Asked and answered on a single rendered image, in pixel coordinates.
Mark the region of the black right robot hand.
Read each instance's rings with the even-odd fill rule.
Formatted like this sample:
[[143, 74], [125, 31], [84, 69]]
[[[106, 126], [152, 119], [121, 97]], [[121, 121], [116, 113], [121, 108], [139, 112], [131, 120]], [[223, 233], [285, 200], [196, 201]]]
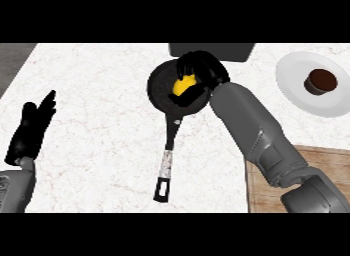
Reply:
[[195, 75], [201, 81], [192, 85], [180, 96], [170, 94], [168, 98], [180, 107], [187, 107], [205, 92], [230, 81], [229, 72], [215, 56], [202, 50], [190, 51], [177, 59], [177, 75], [183, 79], [186, 75]]

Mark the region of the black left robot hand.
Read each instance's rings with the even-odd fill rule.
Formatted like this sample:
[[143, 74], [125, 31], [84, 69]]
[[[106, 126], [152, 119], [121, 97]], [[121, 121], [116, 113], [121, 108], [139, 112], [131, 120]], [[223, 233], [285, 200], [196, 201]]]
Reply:
[[17, 159], [29, 157], [37, 159], [44, 133], [48, 128], [53, 115], [56, 114], [56, 91], [51, 90], [44, 97], [41, 104], [26, 102], [22, 107], [20, 123], [13, 134], [4, 162], [16, 166]]

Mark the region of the yellow lemon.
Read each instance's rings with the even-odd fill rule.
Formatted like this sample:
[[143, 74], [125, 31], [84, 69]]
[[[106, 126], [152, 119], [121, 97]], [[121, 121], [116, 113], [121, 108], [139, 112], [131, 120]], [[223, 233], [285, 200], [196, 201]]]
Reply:
[[195, 75], [184, 75], [183, 79], [174, 82], [173, 93], [180, 96], [190, 86], [196, 84]]

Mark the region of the black frying pan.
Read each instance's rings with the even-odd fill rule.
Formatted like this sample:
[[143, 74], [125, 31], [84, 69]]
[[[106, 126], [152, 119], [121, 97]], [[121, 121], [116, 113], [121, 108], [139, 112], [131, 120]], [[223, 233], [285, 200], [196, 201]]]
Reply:
[[174, 82], [177, 80], [175, 64], [175, 59], [164, 62], [152, 71], [147, 79], [147, 97], [153, 107], [164, 112], [167, 123], [167, 142], [153, 196], [153, 200], [161, 203], [168, 202], [174, 138], [183, 117], [202, 110], [211, 97], [211, 91], [205, 89], [201, 97], [187, 107], [180, 107], [173, 103], [168, 94], [173, 92]]

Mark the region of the dark grey appliance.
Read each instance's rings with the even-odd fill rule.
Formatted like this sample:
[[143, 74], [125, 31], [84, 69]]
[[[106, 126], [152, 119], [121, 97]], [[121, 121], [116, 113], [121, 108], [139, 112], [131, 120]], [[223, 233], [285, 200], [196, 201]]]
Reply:
[[180, 57], [189, 51], [209, 52], [220, 61], [245, 62], [249, 58], [254, 43], [170, 43], [170, 55]]

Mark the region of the white round plate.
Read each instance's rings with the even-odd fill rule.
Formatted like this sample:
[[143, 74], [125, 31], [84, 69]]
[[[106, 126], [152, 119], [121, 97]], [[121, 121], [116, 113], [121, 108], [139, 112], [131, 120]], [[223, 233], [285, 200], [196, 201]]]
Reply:
[[328, 57], [305, 51], [286, 54], [276, 65], [276, 82], [307, 113], [335, 118], [350, 112], [350, 75]]

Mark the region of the brown chocolate cupcake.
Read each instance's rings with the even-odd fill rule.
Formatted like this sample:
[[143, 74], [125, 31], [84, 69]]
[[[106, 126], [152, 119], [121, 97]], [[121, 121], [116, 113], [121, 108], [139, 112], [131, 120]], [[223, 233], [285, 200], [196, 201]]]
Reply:
[[336, 89], [338, 81], [335, 75], [325, 69], [314, 69], [304, 81], [305, 90], [316, 96]]

